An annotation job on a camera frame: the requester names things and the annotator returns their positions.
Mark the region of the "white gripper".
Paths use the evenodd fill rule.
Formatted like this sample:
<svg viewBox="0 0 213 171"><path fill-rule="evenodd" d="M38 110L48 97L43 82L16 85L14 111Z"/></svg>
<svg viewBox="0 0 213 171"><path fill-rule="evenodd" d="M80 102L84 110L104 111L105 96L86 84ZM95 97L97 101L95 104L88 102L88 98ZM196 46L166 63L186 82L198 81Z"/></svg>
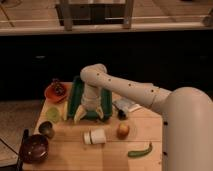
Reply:
<svg viewBox="0 0 213 171"><path fill-rule="evenodd" d="M77 124L85 115L86 110L95 111L100 119L103 119L104 113L101 105L101 89L99 87L84 84L81 104L75 113L74 123Z"/></svg>

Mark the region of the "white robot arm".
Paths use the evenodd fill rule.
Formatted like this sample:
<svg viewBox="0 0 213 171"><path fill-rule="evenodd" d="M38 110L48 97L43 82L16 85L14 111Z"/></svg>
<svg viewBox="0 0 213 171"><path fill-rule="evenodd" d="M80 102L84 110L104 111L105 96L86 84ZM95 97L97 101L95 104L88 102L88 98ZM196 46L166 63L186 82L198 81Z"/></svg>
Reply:
<svg viewBox="0 0 213 171"><path fill-rule="evenodd" d="M162 171L213 171L213 99L194 87L173 91L111 76L102 64L84 67L83 106L98 105L102 88L162 117Z"/></svg>

